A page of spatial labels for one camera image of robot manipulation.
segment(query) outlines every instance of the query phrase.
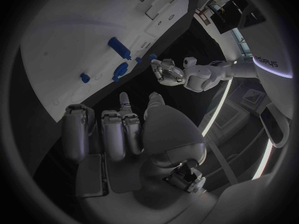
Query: curved light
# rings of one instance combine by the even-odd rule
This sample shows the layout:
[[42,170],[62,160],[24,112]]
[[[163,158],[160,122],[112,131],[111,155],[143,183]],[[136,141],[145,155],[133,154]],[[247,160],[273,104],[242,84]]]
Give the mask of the curved light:
[[219,103],[219,105],[218,105],[216,111],[214,112],[212,118],[210,119],[208,125],[207,125],[206,128],[203,130],[203,132],[202,132],[202,136],[205,136],[205,135],[207,134],[207,132],[209,131],[209,129],[210,129],[210,127],[212,126],[213,122],[215,121],[217,115],[219,114],[219,112],[220,112],[221,107],[222,107],[222,105],[223,105],[223,103],[224,103],[224,101],[225,101],[225,98],[226,98],[226,96],[227,96],[227,93],[228,93],[228,90],[229,90],[231,84],[232,84],[232,80],[229,80],[228,83],[227,83],[227,86],[226,86],[226,88],[225,88],[225,91],[224,91],[224,93],[223,93],[223,96],[222,96],[222,98],[221,98],[221,100],[220,100],[220,103]]
[[266,147],[266,151],[265,151],[264,156],[263,156],[263,159],[262,159],[262,161],[260,163],[260,166],[259,166],[256,174],[253,176],[252,180],[257,179],[257,178],[259,178],[262,175],[262,173],[263,173],[263,171],[265,169],[265,166],[267,164],[267,161],[269,159],[269,156],[270,156],[270,153],[271,153],[271,150],[272,150],[272,146],[273,145],[272,145],[271,141],[269,140],[268,144],[267,144],[267,147]]
[[257,62],[256,59],[254,59],[254,57],[253,57],[253,62],[254,62],[258,67],[262,68],[262,69],[265,70],[265,71],[269,71],[269,72],[271,72],[271,73],[273,73],[273,74],[275,74],[275,75],[278,75],[278,76],[282,76],[282,77],[286,77],[286,78],[293,78],[292,75],[286,75],[286,74],[283,74],[283,73],[279,73],[279,72],[273,71],[273,70],[271,70],[271,69],[269,69],[269,68],[267,68],[267,67],[262,66],[259,62]]

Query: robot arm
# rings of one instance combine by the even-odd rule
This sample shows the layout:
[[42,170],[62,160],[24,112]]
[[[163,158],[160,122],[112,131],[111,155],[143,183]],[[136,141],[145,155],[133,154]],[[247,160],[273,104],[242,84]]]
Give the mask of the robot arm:
[[152,60],[151,66],[158,82],[166,86],[184,85],[194,92],[202,92],[215,87],[221,80],[230,80],[233,77],[257,78],[253,62],[232,64],[222,62],[218,66],[196,65],[194,57],[184,60],[184,70],[175,67],[171,59]]

